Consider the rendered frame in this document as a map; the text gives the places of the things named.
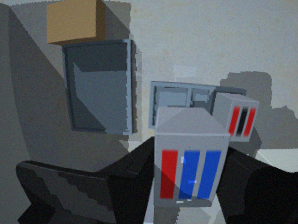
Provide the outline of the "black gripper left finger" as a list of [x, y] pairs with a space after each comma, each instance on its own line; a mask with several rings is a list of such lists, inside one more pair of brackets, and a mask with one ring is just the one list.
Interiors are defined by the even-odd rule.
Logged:
[[16, 164], [29, 201], [104, 224], [144, 224], [154, 177], [154, 137], [100, 171], [23, 161]]

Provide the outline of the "tan box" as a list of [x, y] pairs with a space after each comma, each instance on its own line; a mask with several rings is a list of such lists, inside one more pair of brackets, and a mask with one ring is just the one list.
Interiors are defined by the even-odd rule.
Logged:
[[63, 0], [47, 6], [47, 44], [106, 40], [102, 0]]

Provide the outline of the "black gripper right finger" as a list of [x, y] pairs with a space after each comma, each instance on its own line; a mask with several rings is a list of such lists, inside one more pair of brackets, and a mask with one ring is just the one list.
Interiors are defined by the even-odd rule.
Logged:
[[217, 194], [226, 224], [294, 224], [298, 172], [286, 172], [227, 147]]

